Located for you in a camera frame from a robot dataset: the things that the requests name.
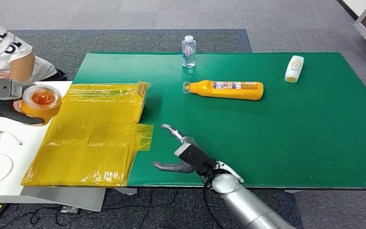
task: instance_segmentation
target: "person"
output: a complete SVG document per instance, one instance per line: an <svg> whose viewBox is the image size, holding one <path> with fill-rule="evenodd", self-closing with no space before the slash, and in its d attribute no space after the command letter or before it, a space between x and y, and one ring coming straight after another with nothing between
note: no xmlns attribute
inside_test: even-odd
<svg viewBox="0 0 366 229"><path fill-rule="evenodd" d="M35 56L33 47L0 26L0 79L28 84L35 81L63 81L66 74L50 62Z"/></svg>

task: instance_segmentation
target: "black cable on floor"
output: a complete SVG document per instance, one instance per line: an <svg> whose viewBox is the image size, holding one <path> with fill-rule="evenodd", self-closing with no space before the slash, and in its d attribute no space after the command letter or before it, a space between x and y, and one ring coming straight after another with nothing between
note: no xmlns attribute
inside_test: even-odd
<svg viewBox="0 0 366 229"><path fill-rule="evenodd" d="M210 184L211 180L217 176L218 174L220 174L221 172L217 172L215 175L212 175L211 170L209 170L209 174L210 176L207 178L207 181L204 183L203 186L203 199L204 199L204 204L205 207L207 208L208 212L210 213L211 217L213 218L213 220L215 221L215 223L221 228L224 229L224 227L222 226L222 224L217 220L217 218L215 217L215 215L213 214L213 212L211 211L210 205L208 204L208 199L207 199L207 188L208 185Z"/></svg>
<svg viewBox="0 0 366 229"><path fill-rule="evenodd" d="M59 220L58 220L58 219L59 219L58 214L60 213L60 208L61 208L61 207L42 207L42 208L39 208L39 209L37 209L37 210L35 210L35 211L30 211L30 212L26 212L26 213L24 213L23 215L21 215L21 216L19 216L19 217L15 218L15 219L13 219L12 221L10 221L9 223L5 224L5 225L4 225L3 227L1 227L0 229L3 229L3 228L5 228L5 227L9 226L11 223L13 223L13 222L15 222L15 221L17 221L17 220L19 220L19 219L21 219L21 218L25 217L26 215L29 215L29 214L32 214L32 215L31 215L31 218L30 218L30 224L37 224L37 223L40 221L40 217L37 215L37 213L38 213L39 211L43 210L43 209L56 209L56 210L57 210L57 213L55 214L55 223L56 223L58 226L65 227L65 226L70 225L70 224L71 224L71 223L73 223L74 221L79 220L79 219L81 219L81 218L83 218L83 217L85 217L85 216L87 216L87 215L96 215L96 214L101 214L101 213L103 213L103 212L110 211L110 210L118 210L118 209L122 209L122 208L148 208L148 210L149 210L149 209L151 209L151 208L157 208L157 207L163 207L163 206L172 205L172 204L174 204L174 203L175 203L175 201L176 201L176 197L177 197L177 194L178 194L178 193L179 193L179 189L178 189L178 190L176 190L176 192L175 192L175 194L174 194L173 199L171 200L171 202L166 203L166 204L159 204L159 205L151 206L151 205L152 205L152 193L151 193L151 199L150 199L150 204L149 204L149 206L126 205L126 206L120 206L120 207L114 207L114 208L104 208L102 211L99 211L99 212L86 213L86 214L83 214L83 215L81 215L81 216L75 217L75 218L73 218L73 219L69 220L69 221L68 221L68 222L66 222L66 223L60 223L60 222L59 222ZM143 220L142 220L142 222L141 222L140 227L142 227L143 222L145 221L145 218L146 218L146 216L148 215L148 212L149 212L149 211L147 211L147 213L145 214L145 217L143 218Z"/></svg>

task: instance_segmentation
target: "yellow object on floor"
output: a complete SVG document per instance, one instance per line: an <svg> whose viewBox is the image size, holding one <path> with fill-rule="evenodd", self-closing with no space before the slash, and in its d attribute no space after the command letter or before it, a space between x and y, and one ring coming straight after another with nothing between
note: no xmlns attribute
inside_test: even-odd
<svg viewBox="0 0 366 229"><path fill-rule="evenodd" d="M74 84L62 100L24 186L115 187L127 184L152 125L138 124L148 84Z"/></svg>

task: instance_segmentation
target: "white t-shirt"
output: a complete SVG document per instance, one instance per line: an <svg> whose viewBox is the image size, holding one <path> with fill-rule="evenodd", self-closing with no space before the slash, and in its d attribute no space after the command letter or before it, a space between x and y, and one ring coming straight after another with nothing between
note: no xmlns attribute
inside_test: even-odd
<svg viewBox="0 0 366 229"><path fill-rule="evenodd" d="M22 41L7 29L0 26L0 72L9 72L9 63L27 56L33 47ZM40 57L35 57L33 75L30 82L40 81L57 73L50 62Z"/></svg>

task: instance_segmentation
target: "white lotion bottle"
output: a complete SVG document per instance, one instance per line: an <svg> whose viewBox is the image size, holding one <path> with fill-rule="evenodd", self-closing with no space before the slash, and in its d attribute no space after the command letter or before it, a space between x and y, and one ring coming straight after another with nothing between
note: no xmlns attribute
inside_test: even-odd
<svg viewBox="0 0 366 229"><path fill-rule="evenodd" d="M289 83L296 83L301 74L303 65L304 58L302 56L293 56L288 64L284 80Z"/></svg>

